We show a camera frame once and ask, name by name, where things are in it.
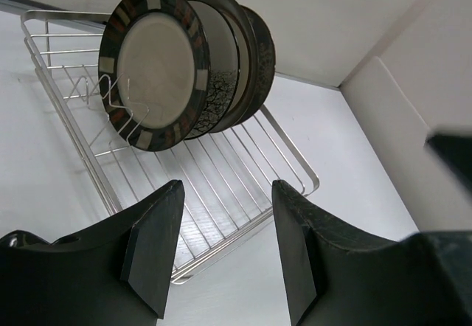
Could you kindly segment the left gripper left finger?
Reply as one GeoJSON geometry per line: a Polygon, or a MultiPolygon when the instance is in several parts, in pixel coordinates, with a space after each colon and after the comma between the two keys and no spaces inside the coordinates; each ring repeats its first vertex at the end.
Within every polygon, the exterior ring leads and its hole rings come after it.
{"type": "Polygon", "coordinates": [[[16,230],[1,239],[3,319],[160,319],[184,211],[184,185],[48,242],[16,230]]]}

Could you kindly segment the dark patterned rim plate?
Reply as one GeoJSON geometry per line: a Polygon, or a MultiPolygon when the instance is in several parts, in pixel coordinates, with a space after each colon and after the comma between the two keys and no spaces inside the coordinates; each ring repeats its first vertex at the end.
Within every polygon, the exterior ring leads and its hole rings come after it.
{"type": "Polygon", "coordinates": [[[211,61],[188,0],[122,0],[100,42],[100,96],[114,130],[149,152],[184,140],[207,102],[211,61]]]}

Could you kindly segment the cream plate with tree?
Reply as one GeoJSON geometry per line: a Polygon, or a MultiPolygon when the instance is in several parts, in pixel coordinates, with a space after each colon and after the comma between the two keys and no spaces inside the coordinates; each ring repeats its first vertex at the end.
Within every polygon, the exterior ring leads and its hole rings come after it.
{"type": "Polygon", "coordinates": [[[224,118],[235,97],[240,71],[235,34],[223,13],[202,1],[189,0],[189,3],[202,21],[211,66],[206,103],[187,140],[210,132],[224,118]]]}

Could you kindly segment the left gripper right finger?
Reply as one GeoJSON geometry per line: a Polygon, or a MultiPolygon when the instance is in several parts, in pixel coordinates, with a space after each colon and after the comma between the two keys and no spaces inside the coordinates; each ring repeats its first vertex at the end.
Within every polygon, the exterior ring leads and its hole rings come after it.
{"type": "Polygon", "coordinates": [[[471,233],[423,232],[392,241],[272,184],[293,325],[469,325],[471,233]]]}

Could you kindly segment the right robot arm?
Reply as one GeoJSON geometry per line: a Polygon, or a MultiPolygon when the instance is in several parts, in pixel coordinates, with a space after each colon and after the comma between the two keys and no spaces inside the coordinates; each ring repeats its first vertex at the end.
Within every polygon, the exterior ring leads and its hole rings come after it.
{"type": "Polygon", "coordinates": [[[425,146],[451,171],[471,201],[471,130],[434,128],[428,132],[425,146]]]}

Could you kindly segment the brown rimmed cream plate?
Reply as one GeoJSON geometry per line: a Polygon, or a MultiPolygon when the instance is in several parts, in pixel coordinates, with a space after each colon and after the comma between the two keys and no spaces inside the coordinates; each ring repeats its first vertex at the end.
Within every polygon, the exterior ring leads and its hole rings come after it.
{"type": "Polygon", "coordinates": [[[208,133],[225,131],[245,114],[254,97],[257,79],[256,39],[249,17],[236,0],[196,0],[214,7],[225,16],[232,27],[239,48],[240,71],[235,97],[224,118],[208,133]]]}

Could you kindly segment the grey reindeer plate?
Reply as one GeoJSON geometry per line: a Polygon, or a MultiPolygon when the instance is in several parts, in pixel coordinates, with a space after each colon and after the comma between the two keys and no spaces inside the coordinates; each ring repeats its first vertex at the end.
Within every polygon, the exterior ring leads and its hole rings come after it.
{"type": "Polygon", "coordinates": [[[254,86],[254,97],[245,114],[236,122],[242,124],[252,117],[264,104],[274,82],[276,68],[276,49],[267,23],[252,9],[242,6],[249,17],[257,41],[259,57],[257,82],[254,86]]]}

